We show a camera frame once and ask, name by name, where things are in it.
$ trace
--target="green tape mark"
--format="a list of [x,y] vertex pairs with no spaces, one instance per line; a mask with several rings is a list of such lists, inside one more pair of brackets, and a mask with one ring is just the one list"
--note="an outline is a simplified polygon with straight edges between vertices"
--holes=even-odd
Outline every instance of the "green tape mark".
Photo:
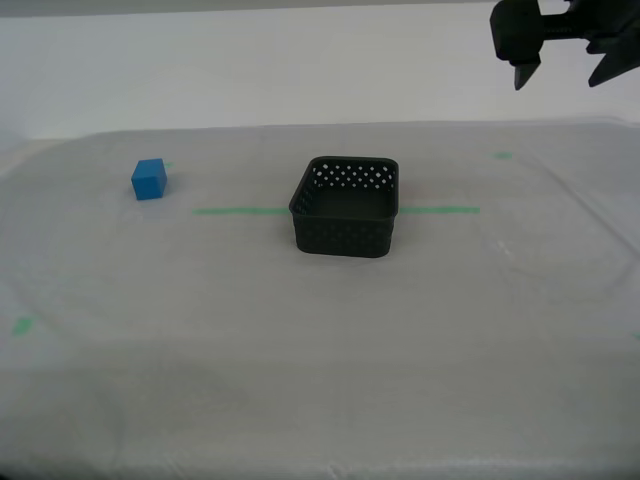
[[26,335],[27,333],[29,333],[31,327],[33,327],[33,318],[20,317],[18,320],[16,320],[11,334],[14,337],[21,337],[22,335]]
[[289,213],[288,208],[232,207],[193,210],[194,215],[284,215],[286,213]]
[[423,215],[427,213],[480,213],[479,207],[400,207],[400,213]]
[[[229,208],[196,208],[194,215],[286,215],[288,208],[258,208],[258,207],[229,207]],[[429,213],[480,213],[479,207],[400,207],[400,213],[424,215]]]
[[493,158],[496,160],[511,160],[513,158],[513,153],[511,152],[496,152],[493,154]]

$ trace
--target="black basket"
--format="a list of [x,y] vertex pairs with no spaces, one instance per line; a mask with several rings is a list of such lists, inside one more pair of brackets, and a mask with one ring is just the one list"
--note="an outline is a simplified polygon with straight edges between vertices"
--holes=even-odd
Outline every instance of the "black basket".
[[398,214],[398,164],[387,158],[316,158],[289,210],[303,252],[382,257]]

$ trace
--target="black plastic basket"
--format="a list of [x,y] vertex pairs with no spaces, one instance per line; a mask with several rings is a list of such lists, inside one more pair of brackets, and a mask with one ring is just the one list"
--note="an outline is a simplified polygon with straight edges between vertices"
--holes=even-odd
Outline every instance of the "black plastic basket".
[[303,252],[382,257],[398,214],[398,164],[387,158],[316,158],[289,210]]

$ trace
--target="white wall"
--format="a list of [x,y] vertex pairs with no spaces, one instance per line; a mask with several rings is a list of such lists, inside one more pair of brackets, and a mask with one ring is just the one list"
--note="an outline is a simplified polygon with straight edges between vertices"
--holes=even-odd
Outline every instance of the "white wall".
[[[494,3],[0,19],[0,125],[126,129],[640,117],[640,73],[548,43],[530,84],[495,58]],[[565,8],[564,2],[553,2]]]

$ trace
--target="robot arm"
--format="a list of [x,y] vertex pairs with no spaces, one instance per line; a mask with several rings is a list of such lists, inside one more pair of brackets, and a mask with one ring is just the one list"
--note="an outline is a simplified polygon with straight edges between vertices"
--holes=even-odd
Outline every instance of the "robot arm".
[[520,90],[540,66],[545,40],[584,38],[604,54],[589,79],[595,87],[640,67],[640,0],[567,0],[561,15],[542,15],[538,0],[501,0],[491,14],[496,55],[516,69]]

